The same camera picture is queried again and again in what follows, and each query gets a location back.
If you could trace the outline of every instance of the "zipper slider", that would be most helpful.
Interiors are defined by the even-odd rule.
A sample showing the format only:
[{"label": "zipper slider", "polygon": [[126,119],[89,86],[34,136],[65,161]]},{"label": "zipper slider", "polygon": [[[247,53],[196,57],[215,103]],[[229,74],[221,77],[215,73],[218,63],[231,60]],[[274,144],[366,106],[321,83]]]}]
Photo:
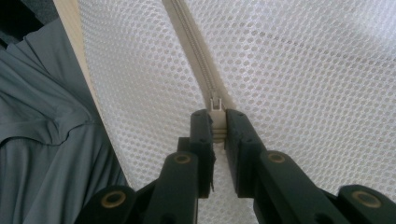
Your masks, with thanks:
[{"label": "zipper slider", "polygon": [[225,106],[221,98],[214,97],[210,99],[209,116],[212,119],[212,133],[213,142],[221,143],[227,137],[227,119],[225,113]]}]

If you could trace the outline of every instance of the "zipper teeth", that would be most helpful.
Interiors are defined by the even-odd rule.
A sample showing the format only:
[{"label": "zipper teeth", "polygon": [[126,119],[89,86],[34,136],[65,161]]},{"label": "zipper teeth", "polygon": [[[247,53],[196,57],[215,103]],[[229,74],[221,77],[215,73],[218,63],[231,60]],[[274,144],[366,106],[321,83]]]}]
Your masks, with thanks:
[{"label": "zipper teeth", "polygon": [[192,50],[197,58],[199,66],[201,68],[204,80],[206,82],[206,86],[209,88],[211,98],[219,97],[219,94],[217,92],[217,88],[215,85],[215,81],[212,77],[212,72],[211,72],[210,67],[207,63],[205,54],[203,53],[201,46],[199,45],[199,42],[191,28],[191,24],[183,10],[183,6],[181,5],[180,0],[172,0],[171,2],[177,12],[178,17],[180,18],[180,22],[181,22],[184,30],[186,31],[187,38],[190,41]]}]

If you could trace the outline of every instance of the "mesh panel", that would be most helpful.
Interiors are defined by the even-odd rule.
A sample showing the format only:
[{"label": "mesh panel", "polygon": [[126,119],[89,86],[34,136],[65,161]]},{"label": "mesh panel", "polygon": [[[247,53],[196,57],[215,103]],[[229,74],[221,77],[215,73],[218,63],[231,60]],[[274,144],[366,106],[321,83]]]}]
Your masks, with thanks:
[{"label": "mesh panel", "polygon": [[[237,109],[321,188],[396,201],[393,1],[187,1]],[[205,107],[161,1],[80,1],[99,109],[133,187],[156,178]],[[217,152],[200,223],[252,223]]]}]

